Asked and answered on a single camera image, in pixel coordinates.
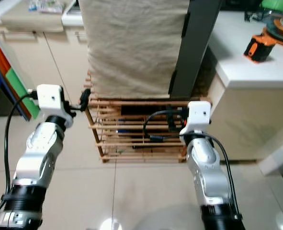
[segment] beige cloth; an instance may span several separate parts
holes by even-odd
[[[62,0],[66,5],[72,0]],[[1,16],[2,24],[15,31],[61,32],[61,14],[28,11],[29,1],[22,0]]]
[[[94,90],[102,98],[166,98],[188,0],[79,0]]]

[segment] white countertop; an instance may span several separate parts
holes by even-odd
[[[21,0],[1,0],[0,16]],[[64,26],[83,26],[80,15],[62,15]],[[265,24],[246,23],[242,12],[220,12],[209,40],[216,60],[215,67],[228,88],[283,88],[283,46],[275,45],[268,61],[256,64],[243,56],[253,35]]]

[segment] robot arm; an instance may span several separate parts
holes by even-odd
[[[241,217],[234,210],[227,176],[220,167],[220,157],[211,139],[202,133],[210,123],[210,103],[190,102],[187,124],[180,132],[187,146],[187,164],[206,230],[244,230]]]
[[[36,230],[41,225],[42,204],[63,148],[64,132],[76,115],[71,110],[85,110],[89,94],[90,90],[83,93],[81,106],[70,107],[61,86],[37,87],[38,104],[46,120],[28,137],[11,190],[2,198],[6,203],[0,212],[0,230]]]

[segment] tiled floor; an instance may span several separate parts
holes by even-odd
[[[4,190],[0,118],[0,195]],[[10,169],[38,121],[14,117],[10,128]],[[47,191],[42,230],[99,230],[113,216],[123,230],[203,230],[192,175],[185,164],[102,164],[87,119],[78,114],[65,133]],[[265,178],[257,165],[232,166],[247,230],[283,230],[283,180]]]

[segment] cabinet door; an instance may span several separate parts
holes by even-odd
[[[77,103],[88,70],[87,41],[83,27],[62,33],[45,33],[72,103]]]
[[[64,85],[43,33],[12,32],[0,26],[0,47],[25,88]]]

